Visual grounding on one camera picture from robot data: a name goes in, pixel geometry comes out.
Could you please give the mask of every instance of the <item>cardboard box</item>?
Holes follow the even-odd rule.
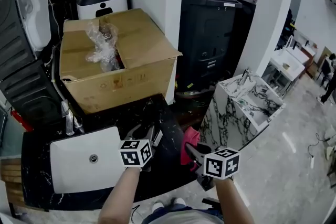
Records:
[[[100,63],[86,61],[94,43],[88,22],[112,23],[118,30],[117,49],[124,69],[104,73]],[[154,94],[166,95],[176,57],[182,55],[141,9],[64,24],[60,77],[85,111],[93,113]]]

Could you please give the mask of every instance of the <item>plastic wrap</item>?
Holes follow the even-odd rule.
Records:
[[[86,56],[88,62],[100,62],[103,72],[120,69],[116,58],[115,43],[118,39],[118,29],[113,24],[95,25],[88,23],[86,30],[89,38],[95,43],[96,50]]]

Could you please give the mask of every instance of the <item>red object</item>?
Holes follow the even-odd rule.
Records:
[[[190,162],[193,162],[193,160],[189,157],[188,153],[185,151],[185,143],[190,143],[193,146],[197,146],[200,139],[200,132],[196,131],[194,128],[189,127],[183,135],[182,139],[182,149],[181,149],[181,165],[188,165]]]
[[[13,116],[16,121],[23,126],[24,129],[27,130],[27,132],[31,132],[34,128],[31,127],[15,109],[11,110],[11,116]]]

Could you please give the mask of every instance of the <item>pink cloth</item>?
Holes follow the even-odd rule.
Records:
[[[183,139],[182,139],[182,148],[181,148],[181,165],[187,165],[190,162],[193,162],[193,160],[189,157],[188,153],[185,151],[185,148],[184,148],[185,143],[188,142],[192,144],[193,146],[197,146],[197,144],[199,143],[199,139],[200,139],[200,132],[196,131],[192,127],[189,127],[184,132]]]

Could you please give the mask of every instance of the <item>person in black clothing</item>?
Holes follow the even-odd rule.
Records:
[[[335,89],[336,89],[336,71],[334,71],[334,75],[332,76],[332,79],[329,82],[328,89],[325,95],[317,97],[319,103],[324,104]]]

